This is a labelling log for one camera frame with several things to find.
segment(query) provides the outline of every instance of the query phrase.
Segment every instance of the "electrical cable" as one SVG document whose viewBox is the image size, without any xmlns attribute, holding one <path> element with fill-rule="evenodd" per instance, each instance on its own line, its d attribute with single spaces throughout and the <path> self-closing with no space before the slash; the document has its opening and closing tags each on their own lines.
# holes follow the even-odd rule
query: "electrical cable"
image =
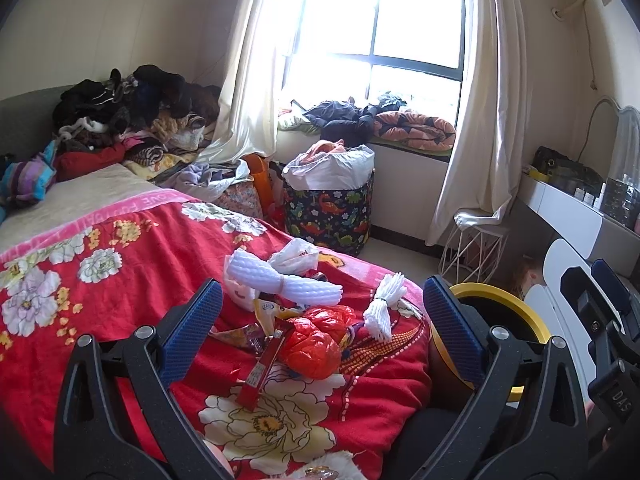
<svg viewBox="0 0 640 480">
<path fill-rule="evenodd" d="M 222 56 L 220 56 L 213 65 L 209 65 L 209 67 L 205 68 L 202 72 L 200 72 L 200 75 L 195 77 L 193 81 L 191 81 L 191 83 L 197 83 L 198 79 L 200 79 L 205 75 L 209 75 L 211 72 L 213 72 L 214 69 L 218 66 L 218 63 L 220 63 L 220 61 L 222 61 L 223 57 L 225 56 L 226 56 L 226 52 Z"/>
<path fill-rule="evenodd" d="M 598 85 L 596 84 L 596 69 L 595 66 L 593 64 L 593 53 L 591 51 L 591 31 L 589 29 L 589 20 L 587 19 L 587 9 L 586 7 L 583 7 L 583 12 L 584 12 L 584 26 L 587 29 L 587 45 L 588 45 L 588 49 L 589 49 L 589 63 L 591 64 L 591 89 L 592 90 L 597 90 L 598 89 Z"/>
<path fill-rule="evenodd" d="M 587 143 L 589 142 L 589 134 L 591 133 L 591 124 L 593 123 L 593 118 L 596 115 L 596 111 L 598 110 L 598 107 L 602 103 L 609 103 L 616 109 L 617 113 L 620 113 L 620 105 L 616 102 L 616 100 L 613 97 L 605 96 L 595 104 L 595 106 L 593 107 L 593 112 L 591 112 L 591 117 L 589 118 L 589 125 L 587 126 L 587 137 L 584 139 L 584 144 L 582 145 L 582 149 L 580 150 L 580 155 L 578 155 L 578 162 L 580 162 L 580 158 L 582 157 L 582 154 L 584 153 L 584 150 L 587 147 Z"/>
</svg>

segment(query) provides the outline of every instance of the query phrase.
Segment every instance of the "blue gripper pad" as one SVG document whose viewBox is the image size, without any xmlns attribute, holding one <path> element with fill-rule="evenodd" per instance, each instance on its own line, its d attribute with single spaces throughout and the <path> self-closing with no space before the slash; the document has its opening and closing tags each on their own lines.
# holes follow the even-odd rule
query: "blue gripper pad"
<svg viewBox="0 0 640 480">
<path fill-rule="evenodd" d="M 631 295 L 604 260 L 596 260 L 591 266 L 591 277 L 609 298 L 611 304 L 622 314 L 631 312 Z"/>
<path fill-rule="evenodd" d="M 424 307 L 463 380 L 479 388 L 486 376 L 485 349 L 460 313 L 460 304 L 439 276 L 424 283 Z"/>
<path fill-rule="evenodd" d="M 180 321 L 160 349 L 160 382 L 165 388 L 181 381 L 222 310 L 222 288 L 209 280 L 188 303 Z"/>
</svg>

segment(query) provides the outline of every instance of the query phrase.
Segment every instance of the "window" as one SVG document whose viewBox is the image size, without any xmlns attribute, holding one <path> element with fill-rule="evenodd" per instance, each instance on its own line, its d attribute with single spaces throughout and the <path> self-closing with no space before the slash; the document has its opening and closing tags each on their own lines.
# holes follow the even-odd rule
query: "window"
<svg viewBox="0 0 640 480">
<path fill-rule="evenodd" d="M 304 0 L 283 99 L 364 104 L 391 91 L 455 124 L 464 25 L 464 0 Z"/>
</svg>

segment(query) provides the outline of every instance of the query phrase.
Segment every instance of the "white curtain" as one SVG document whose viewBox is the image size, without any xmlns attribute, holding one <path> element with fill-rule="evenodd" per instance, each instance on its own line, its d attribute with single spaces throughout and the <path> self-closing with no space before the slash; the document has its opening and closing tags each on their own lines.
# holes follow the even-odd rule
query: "white curtain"
<svg viewBox="0 0 640 480">
<path fill-rule="evenodd" d="M 228 44 L 220 116 L 199 162 L 236 161 L 276 150 L 276 99 L 282 84 L 278 16 L 282 0 L 239 0 Z"/>
<path fill-rule="evenodd" d="M 520 182 L 527 121 L 527 57 L 520 0 L 466 0 L 465 78 L 458 138 L 427 244 L 455 213 L 482 210 L 498 224 Z"/>
</svg>

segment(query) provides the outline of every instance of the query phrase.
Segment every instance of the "orange bag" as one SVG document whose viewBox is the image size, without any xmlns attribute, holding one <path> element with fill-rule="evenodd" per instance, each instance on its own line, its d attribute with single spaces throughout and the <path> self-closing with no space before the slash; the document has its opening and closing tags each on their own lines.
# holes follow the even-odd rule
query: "orange bag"
<svg viewBox="0 0 640 480">
<path fill-rule="evenodd" d="M 260 198 L 260 206 L 265 216 L 269 214 L 269 208 L 273 204 L 273 191 L 269 181 L 269 165 L 257 153 L 245 155 L 244 161 L 249 166 L 249 173 L 254 178 L 254 187 Z"/>
</svg>

